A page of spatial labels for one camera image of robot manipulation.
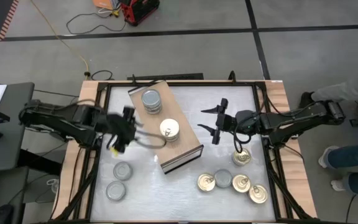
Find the yellow cable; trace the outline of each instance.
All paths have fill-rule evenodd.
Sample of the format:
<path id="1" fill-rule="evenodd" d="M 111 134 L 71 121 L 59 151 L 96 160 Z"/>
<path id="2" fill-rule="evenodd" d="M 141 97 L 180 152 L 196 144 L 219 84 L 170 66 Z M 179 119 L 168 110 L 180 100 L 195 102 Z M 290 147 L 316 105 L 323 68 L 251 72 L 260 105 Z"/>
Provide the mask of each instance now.
<path id="1" fill-rule="evenodd" d="M 41 10 L 37 7 L 37 5 L 30 0 L 31 3 L 34 5 L 34 7 L 38 10 L 38 12 L 41 14 L 41 16 L 45 19 L 45 21 L 47 21 L 47 24 L 49 25 L 49 27 L 51 28 L 51 30 L 53 31 L 53 33 L 55 34 L 55 37 L 60 40 L 64 45 L 66 45 L 66 47 L 68 47 L 68 49 L 75 55 L 77 55 L 82 61 L 84 61 L 85 66 L 86 66 L 86 71 L 90 72 L 89 70 L 89 66 L 88 63 L 86 62 L 85 58 L 82 57 L 82 55 L 80 53 L 78 53 L 75 49 L 71 48 L 69 45 L 67 45 L 61 38 L 59 38 L 59 36 L 57 35 L 57 33 L 55 32 L 55 29 L 52 27 L 52 25 L 49 23 L 48 19 L 45 17 L 45 15 L 41 12 Z"/>

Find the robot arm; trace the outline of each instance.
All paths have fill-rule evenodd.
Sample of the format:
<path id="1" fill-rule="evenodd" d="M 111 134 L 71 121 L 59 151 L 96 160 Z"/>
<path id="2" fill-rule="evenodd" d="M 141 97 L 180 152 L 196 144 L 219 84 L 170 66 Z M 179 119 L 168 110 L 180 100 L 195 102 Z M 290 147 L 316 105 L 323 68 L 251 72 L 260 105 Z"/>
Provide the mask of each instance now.
<path id="1" fill-rule="evenodd" d="M 333 101 L 319 101 L 307 108 L 286 113 L 256 113 L 244 110 L 238 111 L 235 117 L 224 114 L 227 105 L 228 100 L 223 98 L 221 104 L 215 108 L 201 111 L 218 114 L 216 129 L 199 124 L 211 133 L 213 144 L 219 144 L 220 132 L 226 131 L 234 135 L 246 134 L 249 137 L 255 134 L 266 135 L 270 144 L 277 146 L 320 124 L 339 125 L 345 120 L 341 107 Z"/>
<path id="2" fill-rule="evenodd" d="M 114 148 L 125 152 L 135 139 L 134 108 L 125 107 L 123 115 L 106 114 L 100 107 L 72 104 L 57 106 L 32 100 L 19 114 L 20 122 L 36 131 L 51 131 L 63 139 L 72 137 L 86 149 L 95 149 L 99 133 L 117 136 Z"/>

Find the gray floor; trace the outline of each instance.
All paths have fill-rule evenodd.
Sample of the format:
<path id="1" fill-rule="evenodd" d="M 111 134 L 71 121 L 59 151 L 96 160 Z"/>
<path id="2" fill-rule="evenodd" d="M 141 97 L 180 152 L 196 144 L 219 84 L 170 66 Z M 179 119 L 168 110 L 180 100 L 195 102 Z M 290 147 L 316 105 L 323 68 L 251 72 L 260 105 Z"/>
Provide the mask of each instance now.
<path id="1" fill-rule="evenodd" d="M 358 1 L 353 0 L 251 0 L 259 27 L 332 26 L 358 24 Z M 35 0 L 58 34 L 69 34 L 66 22 L 76 14 L 96 12 L 90 0 Z M 105 23 L 121 28 L 122 18 L 79 19 L 71 24 L 81 32 Z M 124 32 L 249 28 L 243 0 L 163 0 L 150 18 L 138 27 L 126 26 Z M 95 33 L 105 33 L 103 28 Z M 21 0 L 7 32 L 7 37 L 53 35 L 29 0 Z M 272 79 L 284 80 L 290 106 L 295 108 L 303 91 L 341 82 L 358 74 L 358 30 L 261 33 L 268 69 Z M 226 79 L 231 70 L 241 79 L 263 79 L 251 33 L 197 34 L 154 37 L 120 37 L 68 40 L 89 61 L 90 70 L 108 69 L 117 80 L 132 74 L 166 75 L 204 73 L 206 79 Z M 78 95 L 85 66 L 57 40 L 0 42 L 0 83 L 34 82 L 39 90 Z M 66 105 L 72 97 L 35 93 L 34 98 Z M 348 118 L 358 114 L 355 103 L 342 104 Z M 323 220 L 344 222 L 350 195 L 334 192 L 331 179 L 347 170 L 329 172 L 321 169 L 317 158 L 325 147 L 358 143 L 358 129 L 346 121 L 341 126 L 320 126 L 300 138 L 301 150 L 310 181 L 317 213 Z M 42 154 L 60 144 L 47 134 L 26 133 L 23 148 Z M 63 159 L 65 146 L 49 155 Z M 34 183 L 26 202 L 47 188 L 45 180 Z M 48 192 L 39 199 L 53 200 Z M 52 203 L 27 204 L 23 223 L 46 220 Z M 358 223 L 358 196 L 349 221 Z"/>

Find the tin can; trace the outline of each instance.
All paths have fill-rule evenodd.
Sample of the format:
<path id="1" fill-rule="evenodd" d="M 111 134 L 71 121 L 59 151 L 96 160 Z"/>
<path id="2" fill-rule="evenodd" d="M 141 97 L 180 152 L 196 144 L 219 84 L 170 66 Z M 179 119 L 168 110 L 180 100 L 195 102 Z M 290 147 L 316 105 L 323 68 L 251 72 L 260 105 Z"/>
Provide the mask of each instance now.
<path id="1" fill-rule="evenodd" d="M 226 188 L 231 185 L 233 179 L 231 173 L 226 169 L 220 169 L 214 174 L 216 186 Z"/>
<path id="2" fill-rule="evenodd" d="M 121 161 L 114 166 L 112 173 L 119 180 L 127 180 L 132 175 L 132 167 L 129 163 Z"/>
<path id="3" fill-rule="evenodd" d="M 251 181 L 246 175 L 239 174 L 233 178 L 232 184 L 236 191 L 246 193 L 251 186 Z"/>
<path id="4" fill-rule="evenodd" d="M 167 141 L 176 141 L 179 137 L 179 123 L 174 119 L 165 119 L 160 124 L 160 132 Z"/>
<path id="5" fill-rule="evenodd" d="M 249 189 L 249 197 L 255 203 L 264 203 L 267 200 L 267 191 L 264 186 L 255 184 Z"/>
<path id="6" fill-rule="evenodd" d="M 251 161 L 251 154 L 247 149 L 242 149 L 241 153 L 234 151 L 233 162 L 239 166 L 244 166 Z"/>
<path id="7" fill-rule="evenodd" d="M 215 187 L 215 179 L 211 174 L 201 174 L 197 180 L 198 188 L 208 192 Z"/>
<path id="8" fill-rule="evenodd" d="M 107 198 L 113 201 L 121 200 L 125 193 L 125 185 L 120 181 L 113 181 L 106 188 Z"/>
<path id="9" fill-rule="evenodd" d="M 162 109 L 160 93 L 157 90 L 144 91 L 142 103 L 148 114 L 158 114 Z"/>

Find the red power tool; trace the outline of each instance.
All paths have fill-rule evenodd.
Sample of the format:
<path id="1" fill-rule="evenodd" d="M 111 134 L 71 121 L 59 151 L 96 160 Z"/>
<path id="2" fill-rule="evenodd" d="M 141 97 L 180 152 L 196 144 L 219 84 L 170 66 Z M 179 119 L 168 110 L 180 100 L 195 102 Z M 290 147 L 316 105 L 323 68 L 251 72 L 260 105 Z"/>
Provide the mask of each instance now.
<path id="1" fill-rule="evenodd" d="M 160 0 L 119 0 L 119 2 L 125 21 L 132 26 L 137 26 L 160 5 Z"/>

